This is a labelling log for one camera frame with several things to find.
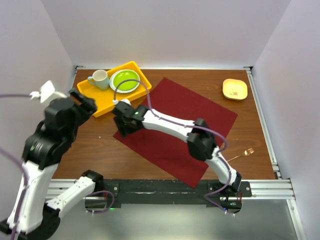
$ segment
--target light blue mug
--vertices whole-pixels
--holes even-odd
[[[109,88],[109,77],[105,70],[100,69],[95,71],[87,80],[101,90],[107,90]]]

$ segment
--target dark red mat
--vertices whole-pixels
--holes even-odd
[[[225,137],[237,118],[235,112],[167,78],[154,88],[150,97],[157,111],[185,120],[202,118],[211,129]],[[142,104],[148,105],[147,99]],[[186,143],[159,131],[142,129],[124,138],[117,131],[113,137],[193,188],[208,168],[206,163],[189,155]],[[216,141],[219,145],[223,143],[218,137]]]

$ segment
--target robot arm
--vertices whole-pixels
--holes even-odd
[[[93,171],[85,172],[68,190],[45,203],[53,174],[64,153],[76,139],[78,127],[97,110],[95,101],[72,89],[70,97],[55,90],[51,81],[40,92],[32,92],[32,99],[45,105],[44,120],[35,133],[27,138],[22,154],[22,166],[29,180],[24,201],[20,207],[19,222],[15,222],[18,202],[24,188],[21,180],[17,199],[9,218],[0,223],[0,230],[10,234],[16,227],[19,239],[48,239],[58,227],[60,219],[82,198],[95,190],[102,190],[103,176]]]
[[[203,119],[199,118],[196,121],[183,120],[165,115],[155,109],[151,111],[144,105],[133,108],[127,99],[119,101],[112,112],[115,114],[113,118],[115,124],[123,137],[140,129],[156,130],[177,137],[187,143],[192,157],[206,162],[214,170],[222,184],[228,182],[231,174],[226,190],[234,193],[238,192],[242,177],[225,161],[222,154],[218,153],[219,147],[216,144],[215,136],[212,133],[195,128],[196,126],[209,128]]]

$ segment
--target wooden surface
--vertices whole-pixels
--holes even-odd
[[[168,79],[211,99],[234,111],[238,117],[227,136],[229,147],[224,151],[226,159],[241,154],[248,148],[255,152],[231,161],[244,179],[274,179],[275,175],[262,132],[253,94],[245,70],[142,70],[152,88]],[[79,70],[74,86],[91,76],[94,70]],[[248,97],[242,101],[226,99],[222,93],[225,79],[239,79],[248,85]],[[136,107],[145,97],[132,102]],[[77,179],[91,169],[106,179],[173,179],[173,177],[113,138],[117,131],[113,114],[92,117],[82,125],[72,148],[64,155],[54,175],[58,179]],[[208,168],[203,179],[216,179]]]

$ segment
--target orange tray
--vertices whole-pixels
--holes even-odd
[[[109,79],[111,78],[112,74],[122,69],[130,69],[138,73],[140,81],[143,82],[150,91],[150,82],[147,80],[146,76],[142,73],[141,69],[134,61],[129,61],[121,66],[117,66],[107,71]],[[112,100],[114,99],[115,91],[113,91],[111,87],[109,87],[107,90],[100,90],[98,87],[89,83],[88,80],[81,81],[76,86],[79,89],[80,93],[95,100],[95,104],[97,105],[98,110],[93,114],[94,117],[100,117],[101,115],[108,113],[114,109],[115,105]],[[146,89],[140,84],[132,92],[117,93],[116,99],[128,99],[129,101],[133,101],[145,95],[147,95]]]

